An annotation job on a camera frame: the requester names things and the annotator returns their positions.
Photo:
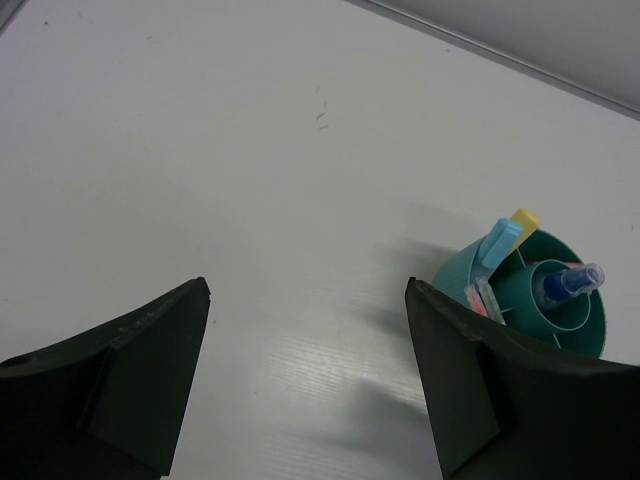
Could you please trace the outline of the yellow highlighter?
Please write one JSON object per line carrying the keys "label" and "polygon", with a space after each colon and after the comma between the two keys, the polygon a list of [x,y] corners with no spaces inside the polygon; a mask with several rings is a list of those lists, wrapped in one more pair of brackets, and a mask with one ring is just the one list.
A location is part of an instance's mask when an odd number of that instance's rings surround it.
{"label": "yellow highlighter", "polygon": [[540,227],[539,217],[531,210],[519,208],[510,217],[510,220],[522,227],[522,232],[512,250],[517,250]]}

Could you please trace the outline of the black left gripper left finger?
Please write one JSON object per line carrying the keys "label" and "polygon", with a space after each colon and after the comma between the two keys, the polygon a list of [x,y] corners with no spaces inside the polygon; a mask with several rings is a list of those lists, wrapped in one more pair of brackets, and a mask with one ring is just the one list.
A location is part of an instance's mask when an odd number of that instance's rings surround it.
{"label": "black left gripper left finger", "polygon": [[130,313],[3,361],[2,478],[168,476],[210,303],[198,277]]}

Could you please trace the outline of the blue highlighter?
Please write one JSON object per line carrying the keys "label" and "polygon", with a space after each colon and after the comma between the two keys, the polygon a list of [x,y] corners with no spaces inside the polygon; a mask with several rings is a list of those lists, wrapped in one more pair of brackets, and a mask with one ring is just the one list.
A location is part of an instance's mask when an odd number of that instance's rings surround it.
{"label": "blue highlighter", "polygon": [[478,247],[478,264],[486,269],[497,269],[516,246],[522,233],[523,227],[519,223],[500,218]]}

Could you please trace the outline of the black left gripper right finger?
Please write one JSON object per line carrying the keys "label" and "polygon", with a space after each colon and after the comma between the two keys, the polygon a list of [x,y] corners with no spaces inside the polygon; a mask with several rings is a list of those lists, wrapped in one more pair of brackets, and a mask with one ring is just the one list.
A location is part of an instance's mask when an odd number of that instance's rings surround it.
{"label": "black left gripper right finger", "polygon": [[635,479],[639,370],[553,347],[410,279],[405,304],[447,479]]}

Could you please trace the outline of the clear spray bottle blue cap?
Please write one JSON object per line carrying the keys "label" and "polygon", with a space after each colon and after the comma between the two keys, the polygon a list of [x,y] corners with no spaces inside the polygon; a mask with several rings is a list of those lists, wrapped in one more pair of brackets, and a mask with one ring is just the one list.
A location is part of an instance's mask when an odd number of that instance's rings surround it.
{"label": "clear spray bottle blue cap", "polygon": [[597,264],[583,264],[539,275],[533,282],[534,299],[541,310],[553,310],[580,295],[590,294],[605,281]]}

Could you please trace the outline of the red slim pen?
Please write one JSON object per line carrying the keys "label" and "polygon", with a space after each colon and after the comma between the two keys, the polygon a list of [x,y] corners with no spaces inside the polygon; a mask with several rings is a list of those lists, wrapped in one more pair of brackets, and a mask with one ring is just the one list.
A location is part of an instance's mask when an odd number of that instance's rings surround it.
{"label": "red slim pen", "polygon": [[464,294],[472,311],[501,325],[506,324],[497,298],[487,278],[476,278],[464,288]]}

